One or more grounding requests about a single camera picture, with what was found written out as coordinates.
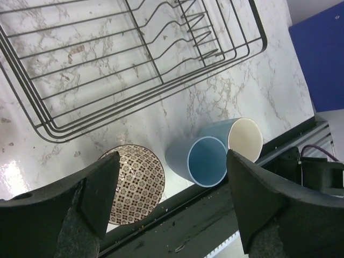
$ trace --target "metal wire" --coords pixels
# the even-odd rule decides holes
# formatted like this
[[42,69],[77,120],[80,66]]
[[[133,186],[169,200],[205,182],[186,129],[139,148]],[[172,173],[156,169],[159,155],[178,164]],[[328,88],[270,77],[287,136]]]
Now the metal wire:
[[[73,0],[38,6],[24,6],[15,10],[0,11],[0,18],[1,20],[5,20],[7,15],[22,12],[34,12],[56,6],[67,8],[69,5],[73,5],[78,2],[91,1]],[[144,24],[139,25],[139,13],[142,12],[145,2],[146,0],[142,0],[138,7],[132,8],[129,0],[124,0],[123,3],[125,4],[125,11],[119,11],[97,17],[90,17],[78,21],[71,21],[50,27],[40,27],[35,30],[18,33],[6,34],[5,30],[3,29],[3,25],[1,24],[0,49],[4,53],[5,58],[12,69],[21,90],[24,93],[23,96],[17,92],[18,89],[13,85],[13,80],[11,80],[7,74],[5,76],[8,79],[12,90],[15,92],[15,95],[18,98],[19,103],[21,104],[30,123],[42,138],[50,142],[66,142],[68,140],[75,139],[76,137],[96,130],[124,116],[152,105],[156,102],[154,98],[158,96],[160,96],[161,99],[164,99],[180,92],[181,90],[184,90],[187,87],[190,87],[191,85],[195,85],[195,83],[209,78],[210,75],[208,75],[208,73],[210,72],[219,73],[220,71],[227,69],[229,66],[231,66],[231,64],[235,65],[239,62],[247,60],[248,58],[251,58],[252,56],[264,51],[267,46],[266,35],[264,33],[253,0],[248,0],[248,2],[255,18],[256,26],[259,30],[259,36],[250,41],[248,41],[245,36],[240,23],[240,17],[235,10],[232,0],[230,0],[241,37],[243,38],[243,42],[239,45],[235,45],[230,33],[230,29],[227,26],[227,21],[225,20],[221,4],[218,0],[214,1],[220,14],[220,20],[224,24],[225,32],[231,44],[231,47],[227,49],[223,49],[223,46],[221,45],[216,33],[216,28],[212,22],[214,17],[210,16],[204,0],[176,0],[172,4],[167,1],[160,2],[154,8],[152,14],[145,19]],[[162,29],[155,34],[152,40],[147,40],[148,37],[145,36],[143,30],[149,29],[155,16],[166,7],[170,8],[171,10],[175,10],[176,13],[180,12],[181,15],[179,18],[171,19],[169,22],[166,22]],[[123,18],[127,17],[127,15],[129,15],[132,24],[129,28],[115,31],[106,35],[94,36],[94,34],[92,34],[90,39],[80,40],[79,42],[62,42],[62,46],[54,46],[50,49],[43,49],[40,52],[18,54],[18,50],[15,49],[13,44],[15,40],[22,40],[22,37],[26,37],[28,35],[31,36],[39,33],[64,31],[68,28],[74,27],[75,25],[87,26],[89,23],[98,21],[100,22],[101,19],[109,19],[110,17]],[[167,29],[171,26],[177,26],[178,30],[182,32],[180,33],[182,36],[175,38],[159,54],[156,52],[156,50],[154,50],[155,44],[161,41],[161,36],[165,34]],[[68,50],[72,47],[78,48],[84,46],[84,44],[100,42],[101,40],[111,40],[111,37],[123,36],[126,33],[134,35],[134,37],[141,43],[126,49],[114,51],[113,53],[105,53],[101,56],[96,55],[92,59],[82,60],[79,63],[61,64],[61,67],[58,69],[43,69],[40,71],[40,73],[38,73],[36,70],[32,72],[32,69],[26,65],[26,63],[30,64],[30,62],[34,59],[37,59],[38,61],[38,59],[42,56],[54,56],[59,52],[68,52]],[[250,46],[258,40],[262,41],[261,50],[252,54]],[[169,51],[178,44],[185,44],[187,48],[190,49],[191,52],[189,57],[183,57],[181,61],[178,61],[176,64],[172,64],[170,67],[162,66],[161,62],[165,62],[165,60],[169,59]],[[241,51],[241,54],[239,54],[239,49],[246,49],[245,53],[243,54]],[[118,59],[122,55],[131,54],[134,51],[141,51],[146,56],[146,59],[141,60],[136,64],[131,64],[129,66],[116,69],[116,71],[109,72],[108,74],[102,73],[100,76],[94,75],[94,78],[91,78],[90,80],[77,83],[76,85],[72,85],[68,88],[59,89],[58,92],[54,93],[47,94],[45,92],[42,95],[42,89],[37,85],[37,83],[40,83],[41,80],[49,80],[50,76],[62,76],[63,72],[71,73],[75,69],[82,69],[99,62],[107,62],[109,58]],[[183,74],[175,76],[176,71],[181,67],[185,67],[186,65],[189,69],[184,69],[185,71]],[[153,71],[153,73],[150,76],[148,76],[148,74],[145,75],[146,79],[140,80],[138,76],[138,70],[146,69],[147,66],[147,69],[150,69]],[[57,106],[49,108],[49,105],[51,105],[51,103],[57,103],[59,98],[68,96],[75,91],[86,91],[83,89],[86,87],[94,87],[95,83],[103,83],[106,80],[114,77],[120,78],[125,73],[129,72],[132,72],[134,78],[137,77],[137,80],[131,85],[127,85],[126,87],[114,87],[111,92],[104,92],[103,96],[101,97],[94,97],[85,103],[72,105],[72,108],[66,108],[59,113],[54,112],[54,107],[57,108]],[[120,98],[122,94],[127,94],[128,96],[125,98]],[[105,106],[93,108],[97,105],[100,105],[100,103],[105,103],[106,101],[111,100],[111,98],[117,98],[118,100],[114,102],[110,101]]]

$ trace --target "blue panel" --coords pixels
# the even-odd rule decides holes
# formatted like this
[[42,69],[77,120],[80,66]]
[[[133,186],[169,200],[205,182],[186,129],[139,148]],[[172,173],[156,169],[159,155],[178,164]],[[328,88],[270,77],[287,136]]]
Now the blue panel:
[[344,109],[344,2],[289,32],[316,111]]

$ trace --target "brown patterned bowl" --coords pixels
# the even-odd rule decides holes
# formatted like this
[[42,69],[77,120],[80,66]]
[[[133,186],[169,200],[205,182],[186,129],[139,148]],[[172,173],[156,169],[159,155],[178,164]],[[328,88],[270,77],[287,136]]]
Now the brown patterned bowl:
[[147,217],[158,205],[165,187],[165,174],[157,156],[139,145],[121,145],[106,152],[119,152],[120,171],[109,223],[126,225]]

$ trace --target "cable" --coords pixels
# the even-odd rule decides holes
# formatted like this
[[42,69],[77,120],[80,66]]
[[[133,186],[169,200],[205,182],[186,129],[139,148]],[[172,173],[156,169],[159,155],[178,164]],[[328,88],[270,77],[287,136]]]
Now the cable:
[[330,152],[328,152],[328,151],[324,150],[323,148],[321,148],[321,147],[319,147],[319,146],[317,146],[317,145],[314,145],[314,144],[307,144],[307,145],[305,145],[305,146],[302,148],[302,150],[301,150],[300,156],[303,157],[303,155],[305,154],[306,149],[307,149],[307,148],[310,148],[310,147],[313,147],[313,148],[315,148],[315,149],[320,150],[321,152],[325,153],[328,157],[330,157],[333,161],[339,162],[339,160],[338,160],[335,156],[333,156]]

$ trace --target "white marble surface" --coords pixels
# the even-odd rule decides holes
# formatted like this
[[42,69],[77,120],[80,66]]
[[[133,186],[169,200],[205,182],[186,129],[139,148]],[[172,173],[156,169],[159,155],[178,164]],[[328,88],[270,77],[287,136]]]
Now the white marble surface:
[[[246,2],[235,1],[239,5]],[[1,73],[0,198],[9,199],[52,183],[83,169],[115,146],[134,143],[151,149],[163,163],[166,187],[162,200],[165,200],[192,185],[166,166],[164,152],[173,141],[195,136],[203,125],[211,121],[250,117],[257,122],[267,142],[312,117],[309,92],[289,37],[291,19],[286,1],[256,0],[256,5],[268,37],[265,52],[64,144],[51,144],[35,133]],[[26,54],[34,51],[35,44],[30,40],[35,41],[25,39],[27,44],[20,48]],[[47,40],[44,44],[48,46],[51,42]],[[80,58],[85,61],[90,56],[81,55]],[[61,62],[68,63],[68,56]],[[57,63],[48,62],[52,67]],[[27,65],[33,73],[38,69],[32,63]],[[62,78],[56,80],[60,82],[57,87],[69,87]],[[64,102],[59,100],[59,103],[60,106],[56,104],[56,107],[63,109]]]

